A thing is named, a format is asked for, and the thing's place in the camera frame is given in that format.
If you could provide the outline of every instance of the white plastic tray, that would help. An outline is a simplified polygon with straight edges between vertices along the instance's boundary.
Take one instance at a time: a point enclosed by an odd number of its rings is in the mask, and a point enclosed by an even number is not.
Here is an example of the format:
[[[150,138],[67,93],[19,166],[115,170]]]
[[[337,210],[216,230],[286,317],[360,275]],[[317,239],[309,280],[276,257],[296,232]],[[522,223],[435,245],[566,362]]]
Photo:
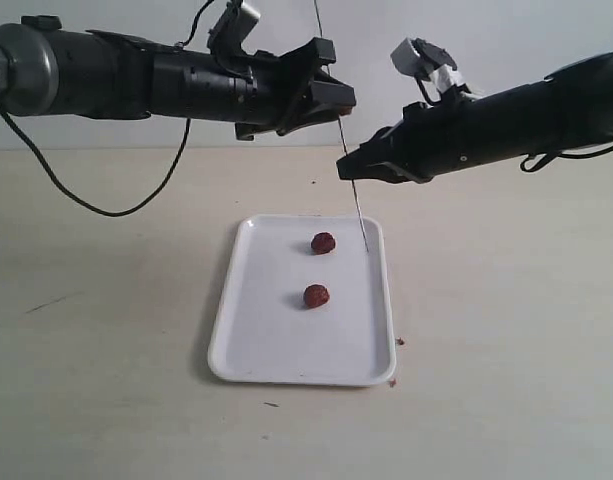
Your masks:
[[[235,382],[369,386],[395,370],[381,227],[357,217],[258,215],[241,223],[213,329],[208,363]],[[313,255],[312,237],[337,248]],[[330,301],[304,307],[325,285]]]

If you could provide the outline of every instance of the tray rim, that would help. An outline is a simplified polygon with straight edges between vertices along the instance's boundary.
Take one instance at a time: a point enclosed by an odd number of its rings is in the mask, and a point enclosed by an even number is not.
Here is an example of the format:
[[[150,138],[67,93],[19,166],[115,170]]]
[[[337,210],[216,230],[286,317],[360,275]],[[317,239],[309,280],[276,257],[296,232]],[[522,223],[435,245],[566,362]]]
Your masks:
[[[385,383],[388,381],[393,374],[395,373],[395,369],[397,368],[397,356],[395,352],[395,333],[393,328],[393,311],[390,301],[390,289],[388,286],[388,269],[386,266],[386,250],[384,248],[384,232],[380,223],[373,219],[372,217],[363,216],[364,223],[372,223],[377,229],[377,236],[379,242],[379,261],[380,261],[380,274],[382,277],[382,292],[384,295],[384,306],[385,306],[385,315],[386,315],[386,335],[388,337],[388,367],[384,370],[383,373],[368,379],[367,381],[356,382],[349,380],[348,382],[344,382],[343,380],[337,381],[327,381],[325,379],[318,380],[317,378],[308,378],[307,380],[256,380],[251,378],[242,378],[238,375],[230,375],[226,372],[220,370],[217,366],[217,362],[215,361],[215,340],[217,337],[217,332],[220,330],[220,325],[223,319],[223,310],[224,310],[224,300],[226,297],[226,292],[228,291],[228,287],[231,283],[232,273],[235,269],[237,263],[237,252],[240,251],[241,243],[243,242],[243,232],[244,229],[248,226],[250,222],[254,223],[260,218],[284,218],[284,219],[294,219],[299,217],[307,217],[307,218],[331,218],[331,219],[352,219],[355,218],[355,215],[291,215],[291,214],[267,214],[267,213],[259,213],[256,215],[252,215],[248,218],[245,218],[239,223],[237,227],[237,234],[235,236],[235,242],[233,243],[233,249],[231,252],[230,260],[228,263],[228,270],[226,271],[226,277],[224,278],[224,285],[222,287],[222,292],[219,299],[219,306],[217,308],[217,313],[215,315],[215,321],[213,324],[213,331],[210,337],[210,344],[208,346],[207,352],[207,360],[208,367],[211,372],[218,378],[228,381],[228,382],[238,382],[238,383],[255,383],[255,384],[291,384],[291,385],[330,385],[330,386],[344,386],[344,387],[370,387],[373,385],[379,385],[381,383]]]

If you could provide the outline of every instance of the white wall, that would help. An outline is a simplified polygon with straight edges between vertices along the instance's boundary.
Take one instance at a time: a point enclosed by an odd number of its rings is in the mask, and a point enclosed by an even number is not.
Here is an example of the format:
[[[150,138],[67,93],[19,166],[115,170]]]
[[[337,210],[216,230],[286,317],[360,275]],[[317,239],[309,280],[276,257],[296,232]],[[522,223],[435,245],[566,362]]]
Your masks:
[[[395,123],[403,105],[419,98],[411,79],[390,64],[390,52],[405,36],[421,36],[449,50],[472,85],[486,93],[535,81],[584,57],[613,50],[613,0],[319,0],[325,36],[335,41],[333,73],[353,85],[358,107],[345,121],[349,142]],[[221,14],[216,2],[200,24],[196,49]],[[253,0],[262,21],[246,42],[282,53],[317,32],[312,0]],[[183,39],[199,1],[195,0],[7,0],[0,24],[21,14],[58,14],[72,31],[87,28],[132,33],[162,43]],[[22,119],[20,124],[42,147],[172,146],[182,121],[92,121],[77,117]],[[334,144],[334,125],[312,127],[280,139],[258,137],[263,145]],[[197,121],[193,146],[235,145],[229,124]],[[21,148],[0,120],[0,149]]]

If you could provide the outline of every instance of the meatball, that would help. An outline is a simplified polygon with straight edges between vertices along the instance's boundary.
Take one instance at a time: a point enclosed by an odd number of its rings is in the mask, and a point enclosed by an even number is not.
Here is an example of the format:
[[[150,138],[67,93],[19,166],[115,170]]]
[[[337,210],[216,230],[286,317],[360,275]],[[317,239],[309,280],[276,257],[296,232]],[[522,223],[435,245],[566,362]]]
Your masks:
[[[310,248],[313,249],[315,255],[332,252],[335,249],[335,245],[335,238],[328,232],[318,233],[310,242]]]
[[[330,294],[323,285],[311,285],[304,290],[304,303],[308,308],[321,307],[330,300]]]

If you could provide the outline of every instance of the table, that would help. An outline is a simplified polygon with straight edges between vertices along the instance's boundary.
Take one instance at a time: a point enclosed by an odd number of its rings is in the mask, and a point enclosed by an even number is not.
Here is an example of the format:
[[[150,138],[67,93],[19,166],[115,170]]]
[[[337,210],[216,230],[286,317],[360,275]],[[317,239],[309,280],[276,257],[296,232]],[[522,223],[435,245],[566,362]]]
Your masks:
[[[212,376],[237,223],[352,213],[338,155],[189,150],[150,206],[107,219],[0,152],[0,478],[613,479],[613,155],[360,182],[406,342],[397,385]],[[47,152],[109,209],[172,156]]]

